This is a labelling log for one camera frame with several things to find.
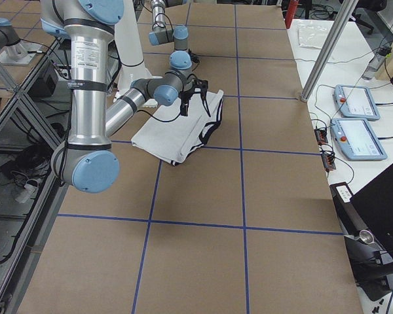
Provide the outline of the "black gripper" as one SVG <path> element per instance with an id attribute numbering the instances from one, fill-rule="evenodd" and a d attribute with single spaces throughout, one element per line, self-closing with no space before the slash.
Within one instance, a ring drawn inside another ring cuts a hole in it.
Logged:
<path id="1" fill-rule="evenodd" d="M 199 94 L 202 103 L 204 105 L 207 104 L 208 87 L 209 82 L 207 80 L 200 79 L 196 75 L 188 76 L 185 89 L 179 94 L 179 98 L 181 100 L 181 105 L 179 106 L 179 113 L 181 116 L 188 115 L 188 104 L 194 94 Z"/>
<path id="2" fill-rule="evenodd" d="M 187 53 L 188 53 L 188 55 L 190 56 L 191 61 L 192 61 L 195 65 L 198 65 L 198 64 L 200 63 L 199 56 L 198 56 L 196 53 L 192 52 L 190 49 L 188 49 Z"/>

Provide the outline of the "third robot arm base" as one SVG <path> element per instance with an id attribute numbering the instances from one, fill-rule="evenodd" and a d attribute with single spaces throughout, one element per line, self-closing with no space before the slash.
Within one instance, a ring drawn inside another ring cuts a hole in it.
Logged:
<path id="1" fill-rule="evenodd" d="M 23 43 L 11 22 L 0 18 L 0 62 L 3 65 L 28 65 L 42 47 L 38 43 Z"/>

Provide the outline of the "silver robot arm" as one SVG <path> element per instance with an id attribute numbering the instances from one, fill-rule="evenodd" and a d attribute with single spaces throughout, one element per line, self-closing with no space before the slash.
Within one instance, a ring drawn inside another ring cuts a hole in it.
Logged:
<path id="1" fill-rule="evenodd" d="M 152 46 L 158 46 L 166 43 L 174 44 L 174 51 L 184 51 L 190 55 L 191 61 L 198 66 L 200 60 L 196 54 L 189 49 L 189 31 L 188 28 L 179 24 L 173 26 L 171 19 L 166 14 L 166 9 L 186 4 L 187 1 L 150 1 L 150 10 L 152 14 L 152 30 L 149 32 L 149 42 Z"/>
<path id="2" fill-rule="evenodd" d="M 142 56 L 131 1 L 43 1 L 41 23 L 48 34 L 71 41 L 69 133 L 54 151 L 51 166 L 59 180 L 77 190 L 99 193 L 115 182 L 120 165 L 110 137 L 150 99 L 163 106 L 180 100 L 183 116 L 194 95 L 207 104 L 208 83 L 194 76 L 186 50 L 170 56 L 162 77 L 134 80 L 114 104 L 107 104 L 109 44 Z"/>

